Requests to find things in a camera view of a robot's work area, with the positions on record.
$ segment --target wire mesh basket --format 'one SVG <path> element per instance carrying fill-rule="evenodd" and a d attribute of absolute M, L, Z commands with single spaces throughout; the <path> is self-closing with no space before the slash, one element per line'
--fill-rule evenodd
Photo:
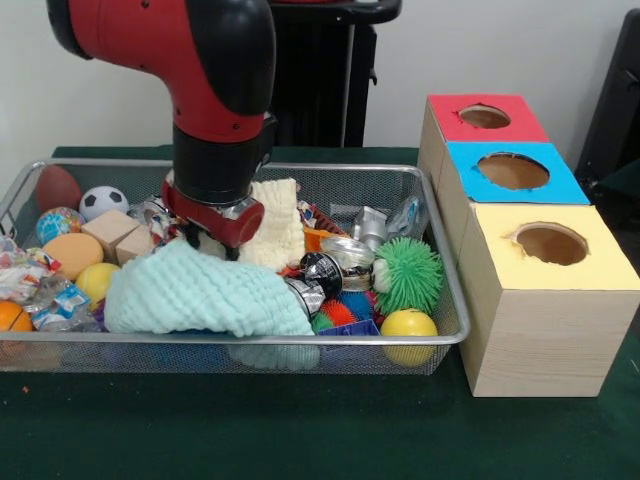
<path fill-rule="evenodd" d="M 158 193 L 171 168 L 164 160 L 55 159 L 26 167 L 0 203 L 0 225 L 22 247 L 37 245 L 38 177 L 59 164 L 86 191 L 99 185 L 122 190 L 130 203 Z M 315 203 L 348 231 L 360 207 L 391 211 L 409 196 L 421 201 L 424 238 L 439 251 L 446 279 L 432 318 L 437 337 L 248 337 L 176 333 L 0 332 L 0 370 L 139 373 L 330 373 L 430 375 L 451 345 L 464 340 L 469 317 L 431 186 L 409 166 L 271 164 L 257 181 L 295 178 L 299 198 Z M 398 359 L 394 363 L 389 358 Z M 417 367 L 406 365 L 420 363 Z"/>

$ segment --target green tablecloth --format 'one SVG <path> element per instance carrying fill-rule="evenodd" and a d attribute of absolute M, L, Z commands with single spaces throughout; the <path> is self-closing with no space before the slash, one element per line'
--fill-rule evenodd
<path fill-rule="evenodd" d="M 59 156 L 169 158 L 167 147 Z M 277 161 L 415 163 L 412 149 Z M 0 375 L 2 478 L 640 478 L 640 342 L 597 399 L 474 399 L 431 377 Z"/>

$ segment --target yellow tennis ball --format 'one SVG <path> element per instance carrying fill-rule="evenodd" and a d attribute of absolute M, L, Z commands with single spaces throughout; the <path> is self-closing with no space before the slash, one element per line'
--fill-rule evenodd
<path fill-rule="evenodd" d="M 380 329 L 384 336 L 436 337 L 438 329 L 431 317 L 420 310 L 399 310 L 389 315 Z M 427 363 L 436 347 L 399 345 L 383 347 L 389 361 L 402 367 L 420 367 Z"/>
<path fill-rule="evenodd" d="M 98 302 L 107 296 L 107 291 L 111 286 L 111 275 L 120 270 L 116 265 L 110 263 L 96 263 L 85 268 L 76 280 L 77 287 L 91 299 L 91 309 L 94 309 Z"/>

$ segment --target shape sorter box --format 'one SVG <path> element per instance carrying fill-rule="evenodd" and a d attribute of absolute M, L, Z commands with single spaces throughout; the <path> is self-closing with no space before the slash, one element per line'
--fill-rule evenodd
<path fill-rule="evenodd" d="M 456 262 L 471 202 L 589 205 L 550 143 L 447 144 L 438 200 Z"/>
<path fill-rule="evenodd" d="M 640 303 L 640 279 L 595 207 L 471 210 L 458 268 L 473 395 L 597 396 Z"/>
<path fill-rule="evenodd" d="M 418 167 L 438 192 L 448 142 L 549 141 L 527 102 L 519 95 L 429 95 Z"/>

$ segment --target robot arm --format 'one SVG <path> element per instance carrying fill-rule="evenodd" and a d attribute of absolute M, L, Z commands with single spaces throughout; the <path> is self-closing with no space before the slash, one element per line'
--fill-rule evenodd
<path fill-rule="evenodd" d="M 173 102 L 174 176 L 167 206 L 235 247 L 264 209 L 250 183 L 270 146 L 275 74 L 266 0 L 47 0 L 62 46 L 159 77 Z"/>

